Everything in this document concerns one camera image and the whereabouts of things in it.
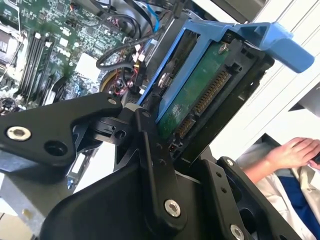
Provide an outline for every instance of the ram slot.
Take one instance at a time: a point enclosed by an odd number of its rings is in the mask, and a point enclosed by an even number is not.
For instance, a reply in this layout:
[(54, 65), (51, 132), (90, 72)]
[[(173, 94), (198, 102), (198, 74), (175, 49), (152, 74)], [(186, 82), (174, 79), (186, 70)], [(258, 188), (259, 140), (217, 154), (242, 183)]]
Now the ram slot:
[(16, 93), (16, 95), (22, 95), (26, 102), (28, 102), (30, 98), (30, 93), (35, 81), (37, 68), (44, 50), (44, 46), (45, 43), (43, 40), (34, 36), (32, 37), (30, 46), (28, 48), (28, 54), (23, 69), (21, 82), (18, 92)]

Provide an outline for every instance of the human hand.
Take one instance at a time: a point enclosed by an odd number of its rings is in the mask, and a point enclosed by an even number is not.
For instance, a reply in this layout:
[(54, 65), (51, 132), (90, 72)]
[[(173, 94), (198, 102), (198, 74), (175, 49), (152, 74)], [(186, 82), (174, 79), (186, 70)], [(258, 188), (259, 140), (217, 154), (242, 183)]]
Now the human hand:
[(320, 169), (312, 159), (320, 152), (320, 140), (296, 137), (286, 144), (279, 146), (265, 157), (265, 160), (275, 170), (291, 169), (310, 163)]

